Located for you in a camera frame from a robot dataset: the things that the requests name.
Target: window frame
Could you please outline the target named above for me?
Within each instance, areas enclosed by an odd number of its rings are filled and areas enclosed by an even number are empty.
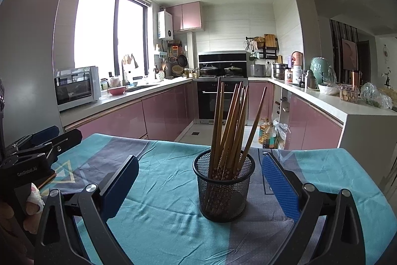
[[[115,76],[120,76],[120,66],[119,66],[119,52],[118,52],[118,13],[119,13],[119,1],[115,0],[114,2],[114,20],[113,20],[113,61],[114,61],[114,74]],[[142,7],[143,12],[143,65],[144,65],[144,73],[148,75],[149,73],[149,56],[148,56],[148,33],[147,33],[147,12],[148,7],[144,4],[141,4],[135,0],[128,0]]]

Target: metal screw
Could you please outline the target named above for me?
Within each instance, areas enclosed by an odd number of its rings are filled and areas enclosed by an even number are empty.
[[[304,189],[306,191],[313,192],[316,189],[316,187],[314,185],[312,185],[311,183],[306,183],[304,185]]]
[[[350,193],[350,191],[348,190],[348,189],[343,189],[342,190],[342,194],[345,196],[345,197],[350,197],[350,195],[351,195],[351,193]]]
[[[85,191],[87,191],[87,192],[92,192],[92,191],[95,191],[96,189],[97,189],[96,184],[89,184],[85,187]]]
[[[56,197],[58,195],[59,191],[57,189],[51,190],[50,196],[51,197]]]

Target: white countertop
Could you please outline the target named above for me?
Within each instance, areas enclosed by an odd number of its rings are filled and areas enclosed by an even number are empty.
[[[291,91],[297,96],[302,97],[313,105],[321,108],[331,116],[339,119],[343,123],[346,122],[348,115],[372,115],[372,116],[397,116],[395,111],[391,109],[381,109],[365,104],[361,99],[357,104],[342,101],[339,96],[330,96],[321,94],[318,91],[311,89],[303,89],[298,86],[294,86],[290,83],[285,83],[284,80],[278,80],[273,78],[259,78],[251,77],[248,81],[269,81],[284,89]]]
[[[190,82],[190,80],[191,78],[178,77],[171,80],[164,79],[163,81],[157,83],[149,82],[149,84],[153,84],[151,87],[139,89],[132,92],[125,92],[120,96],[112,96],[110,94],[107,94],[107,92],[102,92],[102,97],[96,102],[90,102],[88,104],[84,104],[60,112],[62,125],[65,127],[88,116],[95,115],[99,112],[121,105],[128,101],[139,99],[154,92],[163,91],[168,88]],[[141,81],[138,83],[138,86],[144,84],[144,81]]]

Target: cooking oil bottle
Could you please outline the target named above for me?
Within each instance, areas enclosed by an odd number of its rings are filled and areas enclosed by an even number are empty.
[[[258,137],[258,143],[263,145],[263,136],[265,135],[265,132],[267,128],[269,127],[269,118],[261,119],[262,124],[259,126],[259,137]]]
[[[269,124],[269,127],[265,131],[263,135],[263,144],[262,147],[264,149],[273,149],[275,147],[275,138],[277,136],[277,133],[274,129],[273,123]]]

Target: oven handle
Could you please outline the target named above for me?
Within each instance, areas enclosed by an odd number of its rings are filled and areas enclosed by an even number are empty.
[[[217,94],[216,91],[203,91],[203,94]],[[233,94],[233,92],[224,92],[224,94]]]

